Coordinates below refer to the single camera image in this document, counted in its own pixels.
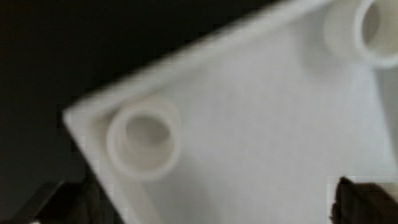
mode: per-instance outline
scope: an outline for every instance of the white plastic panel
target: white plastic panel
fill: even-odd
[[[243,38],[241,27],[229,33],[236,45],[224,33],[67,110],[128,224],[327,223],[337,177],[398,176],[376,72],[328,53],[325,10],[261,38]],[[225,53],[220,45],[233,46]],[[142,185],[113,170],[103,139],[122,101],[147,94],[179,109],[183,154],[169,176]]]

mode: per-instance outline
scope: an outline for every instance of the dark background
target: dark background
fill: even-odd
[[[270,1],[0,1],[0,221],[85,177],[62,109]]]

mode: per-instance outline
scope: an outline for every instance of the plastic part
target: plastic part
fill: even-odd
[[[396,12],[396,0],[337,0],[325,20],[325,42],[332,52],[380,68],[398,65]],[[378,20],[371,37],[364,33],[368,19]]]
[[[106,151],[117,171],[137,181],[169,173],[181,153],[179,116],[172,103],[149,97],[122,106],[108,127]]]

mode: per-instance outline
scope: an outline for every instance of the circular hole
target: circular hole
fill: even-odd
[[[376,57],[396,57],[398,53],[398,4],[378,0],[371,4],[362,21],[362,40]]]
[[[364,15],[364,22],[362,22],[362,37],[364,43],[369,44],[380,27],[380,10],[376,4],[373,3]]]
[[[170,137],[165,124],[149,116],[133,118],[126,126],[128,144],[145,149],[161,149],[161,143]]]
[[[129,118],[119,136],[119,157],[129,168],[151,172],[172,154],[172,133],[161,119],[149,115]]]

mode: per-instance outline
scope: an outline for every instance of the black object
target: black object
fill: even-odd
[[[337,185],[332,223],[398,223],[398,203],[387,192],[376,184],[355,184],[344,177]]]
[[[0,224],[122,224],[105,192],[89,178],[83,183],[46,183],[12,220]]]

